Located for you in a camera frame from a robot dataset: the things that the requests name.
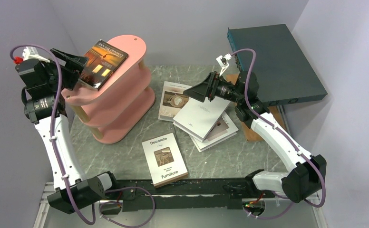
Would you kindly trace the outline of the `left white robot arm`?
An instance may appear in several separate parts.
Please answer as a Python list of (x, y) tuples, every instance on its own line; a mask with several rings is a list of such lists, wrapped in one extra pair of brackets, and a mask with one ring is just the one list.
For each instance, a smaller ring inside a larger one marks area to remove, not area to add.
[(50, 58), (45, 58), (38, 53), (38, 48), (37, 45), (25, 46), (22, 57), (12, 56), (12, 60), (25, 84), (21, 91), (24, 114), (40, 134), (52, 167), (55, 191), (48, 195), (48, 203), (72, 214), (104, 197), (116, 198), (120, 187), (108, 171), (93, 178), (86, 177), (69, 135), (61, 91), (75, 87), (88, 58), (57, 49), (51, 49)]

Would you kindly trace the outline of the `dark orange Edward Tulane novel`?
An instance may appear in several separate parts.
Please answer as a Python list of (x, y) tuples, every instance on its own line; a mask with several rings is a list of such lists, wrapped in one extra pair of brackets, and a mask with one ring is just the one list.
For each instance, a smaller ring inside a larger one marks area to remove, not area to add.
[(128, 58), (128, 53), (99, 40), (86, 54), (88, 61), (79, 77), (81, 84), (100, 90), (106, 81)]

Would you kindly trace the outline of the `white Insoia travel book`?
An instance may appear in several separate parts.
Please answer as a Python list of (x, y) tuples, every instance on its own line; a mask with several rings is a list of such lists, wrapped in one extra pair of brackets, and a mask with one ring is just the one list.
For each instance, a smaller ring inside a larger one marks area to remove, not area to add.
[(203, 102), (190, 98), (173, 118), (174, 125), (203, 142), (229, 104), (229, 100), (219, 97)]

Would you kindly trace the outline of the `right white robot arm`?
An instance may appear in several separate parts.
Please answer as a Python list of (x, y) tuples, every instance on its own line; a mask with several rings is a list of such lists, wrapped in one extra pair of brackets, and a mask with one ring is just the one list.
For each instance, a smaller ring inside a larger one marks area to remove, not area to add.
[(299, 203), (321, 190), (322, 198), (316, 207), (323, 206), (326, 199), (325, 158), (320, 154), (313, 156), (276, 123), (268, 107), (258, 98), (258, 90), (255, 73), (242, 71), (232, 84), (214, 71), (204, 81), (184, 90), (184, 95), (202, 104), (217, 98), (234, 102), (238, 119), (262, 137), (286, 166), (287, 172), (260, 169), (250, 173), (246, 176), (247, 195), (257, 197), (263, 191), (272, 191)]

